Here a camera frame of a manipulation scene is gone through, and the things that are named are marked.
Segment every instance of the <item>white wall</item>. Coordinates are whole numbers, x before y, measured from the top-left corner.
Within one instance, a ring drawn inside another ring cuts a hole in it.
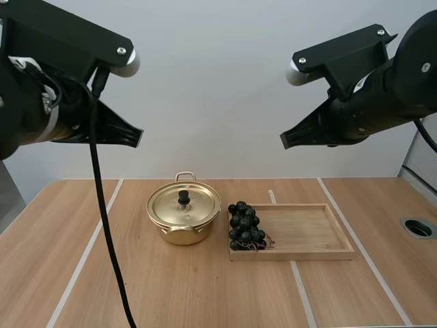
[[[143,140],[138,149],[100,146],[104,177],[170,178],[185,169],[202,178],[399,172],[413,124],[357,146],[285,151],[279,134],[324,101],[328,85],[292,87],[284,72],[294,51],[373,23],[400,34],[392,55],[436,1],[51,2],[129,37],[141,54],[139,74],[111,77],[103,100],[143,128]],[[86,145],[25,146],[5,164],[26,202],[51,181],[92,177]]]

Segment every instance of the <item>black robotic arm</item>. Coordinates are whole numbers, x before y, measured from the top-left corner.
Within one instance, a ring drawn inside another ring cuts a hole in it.
[[[132,42],[41,0],[2,1],[0,19],[0,160],[35,142],[88,144],[87,83],[97,67],[135,74]],[[98,100],[98,144],[137,147],[142,132]]]
[[[293,55],[287,80],[302,85],[324,77],[328,99],[281,135],[285,149],[351,145],[437,111],[437,10],[415,22],[394,58],[390,36],[372,25]]]

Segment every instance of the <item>white stripe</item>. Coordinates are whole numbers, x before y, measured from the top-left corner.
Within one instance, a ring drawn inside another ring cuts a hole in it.
[[[325,192],[326,196],[329,198],[331,204],[334,206],[334,208],[337,211],[338,215],[340,216],[340,219],[342,220],[344,226],[346,227],[346,229],[348,229],[348,232],[350,233],[350,236],[352,237],[352,239],[354,239],[354,242],[356,243],[356,246],[358,246],[358,249],[362,253],[362,255],[363,255],[364,259],[366,260],[367,264],[369,265],[370,269],[373,271],[373,274],[375,275],[376,279],[379,281],[382,289],[384,289],[385,293],[387,294],[387,297],[390,299],[391,303],[395,307],[395,309],[396,309],[397,313],[399,314],[399,316],[401,317],[402,321],[407,326],[412,326],[411,320],[408,318],[407,313],[405,313],[404,309],[402,308],[400,303],[397,301],[397,299],[396,299],[395,295],[393,294],[393,292],[391,291],[389,285],[387,285],[387,283],[385,282],[385,280],[382,277],[381,273],[379,272],[378,268],[376,267],[376,265],[371,260],[369,254],[366,252],[363,244],[358,239],[358,237],[355,234],[354,230],[350,226],[348,220],[346,219],[346,217],[344,216],[344,214],[340,210],[340,207],[334,201],[334,198],[329,193],[329,191],[326,188],[325,184],[323,183],[322,179],[321,178],[317,178],[317,180],[320,183],[320,186],[322,187],[322,189]]]
[[[273,190],[269,190],[268,194],[270,195],[270,199],[272,200],[272,204],[276,204],[276,198],[274,197]]]
[[[273,190],[269,190],[268,193],[270,195],[270,199],[272,200],[272,203],[277,204],[276,197],[274,196]],[[311,309],[311,305],[309,304],[308,295],[307,292],[305,291],[305,287],[303,286],[302,277],[300,276],[298,265],[296,261],[290,261],[290,264],[292,265],[294,280],[296,280],[296,285],[299,290],[300,299],[302,300],[303,310],[307,315],[308,326],[309,328],[316,328],[317,325],[315,323],[313,310]]]
[[[115,201],[115,198],[117,197],[118,191],[120,190],[120,187],[123,184],[123,179],[118,180],[118,184],[114,190],[114,193],[112,194],[111,199],[109,200],[108,206],[107,206],[107,213],[111,210],[112,204]],[[76,266],[76,269],[74,270],[74,273],[68,282],[68,285],[66,289],[64,290],[64,293],[61,296],[61,299],[59,300],[59,303],[57,304],[57,307],[55,308],[55,311],[52,314],[52,317],[50,318],[47,328],[53,328],[55,326],[56,320],[58,319],[59,315],[61,314],[62,308],[67,302],[68,297],[70,296],[70,293],[74,287],[74,284],[76,283],[77,277],[82,271],[83,265],[85,264],[85,261],[88,258],[89,253],[91,252],[91,248],[94,245],[94,242],[97,239],[97,236],[100,232],[100,229],[102,229],[102,219],[98,222],[96,229],[94,230],[93,235],[91,236],[91,239],[88,242],[87,247],[85,248],[85,251],[82,254],[81,259],[79,260],[79,263]]]

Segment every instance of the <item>black cable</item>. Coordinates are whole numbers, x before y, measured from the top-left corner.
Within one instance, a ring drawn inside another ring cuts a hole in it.
[[[134,318],[132,317],[132,313],[130,312],[128,297],[126,295],[126,289],[124,288],[122,272],[118,265],[117,256],[115,254],[114,244],[111,237],[111,229],[109,228],[108,214],[104,202],[102,176],[100,174],[100,166],[99,166],[98,154],[97,154],[96,121],[97,121],[98,98],[104,89],[104,84],[106,83],[108,76],[109,76],[109,70],[105,68],[98,68],[96,72],[96,76],[94,77],[92,83],[92,92],[94,95],[94,99],[91,104],[91,115],[89,119],[89,149],[91,151],[91,161],[94,170],[94,180],[96,181],[98,206],[100,209],[100,214],[102,216],[103,232],[107,242],[109,257],[111,258],[111,263],[114,268],[115,277],[117,278],[118,288],[120,291],[120,296],[122,297],[122,303],[123,303],[124,312],[126,313],[126,318],[128,319],[129,325],[132,328],[136,328],[137,326],[135,325]]]
[[[414,124],[416,124],[417,130],[421,134],[423,140],[426,141],[429,147],[434,152],[437,152],[437,143],[431,138],[428,131],[426,131],[426,128],[423,126],[422,122],[420,120],[414,120]]]
[[[48,85],[54,88],[56,91],[56,101],[50,106],[51,109],[55,108],[60,104],[63,96],[62,86],[52,78],[50,75],[46,74],[45,71],[41,71],[34,65],[28,64],[25,71],[29,73],[34,79],[39,81],[42,85]]]
[[[415,171],[413,171],[412,169],[410,169],[408,166],[406,165],[402,165],[402,168],[404,170],[406,170],[408,173],[410,173],[412,176],[414,176],[417,180],[419,180],[419,182],[422,183],[422,185],[424,185],[425,187],[427,187],[430,191],[432,191],[433,193],[435,193],[437,195],[437,190],[430,185],[428,182],[425,181],[425,179],[423,179],[420,175],[418,175]]]

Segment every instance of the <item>dark purple grape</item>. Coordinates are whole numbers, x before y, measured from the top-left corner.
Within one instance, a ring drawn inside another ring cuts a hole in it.
[[[239,234],[242,234],[244,232],[244,228],[241,225],[238,225],[236,228]]]
[[[252,236],[251,237],[252,241],[258,241],[259,240],[259,232],[258,231],[251,231],[251,236]]]
[[[241,234],[241,240],[243,241],[243,243],[248,243],[249,241],[251,241],[252,235],[250,232],[243,232]]]
[[[264,230],[258,230],[259,239],[262,241],[266,237]]]
[[[244,215],[254,218],[255,217],[255,210],[253,208],[249,208],[244,212]]]
[[[259,225],[259,217],[255,216],[253,218],[253,223],[252,223],[255,227]]]
[[[232,240],[237,239],[240,236],[240,234],[238,233],[237,229],[232,229],[231,231],[229,231],[229,237]]]
[[[238,215],[234,215],[231,219],[231,221],[229,222],[231,224],[231,227],[236,227],[238,226],[238,224],[240,224],[240,219],[241,217],[239,217]]]
[[[227,208],[227,210],[229,211],[229,213],[231,214],[235,214],[237,211],[237,206],[235,206],[234,204],[229,205],[229,207]]]
[[[259,250],[263,250],[263,249],[265,249],[266,246],[267,246],[267,243],[264,244],[265,242],[266,242],[266,241],[262,241],[261,243],[258,243],[257,245],[255,245],[255,247],[256,247],[257,249],[259,249]]]
[[[237,202],[237,204],[236,204],[237,207],[239,207],[239,206],[241,206],[241,205],[246,206],[246,202],[243,202],[242,200],[240,200],[240,201]]]
[[[238,251],[240,249],[240,246],[236,241],[231,241],[229,247],[231,247],[231,249],[233,249],[234,251]]]
[[[246,212],[246,206],[245,205],[237,206],[237,214],[244,215],[244,212]]]
[[[251,223],[249,222],[248,219],[246,219],[245,217],[243,217],[240,220],[240,224],[238,225],[239,228],[242,228],[243,230],[248,229],[251,226]]]
[[[252,226],[253,223],[253,219],[251,217],[243,217],[243,219],[246,219],[247,221],[249,221],[249,226],[248,228],[250,228]]]

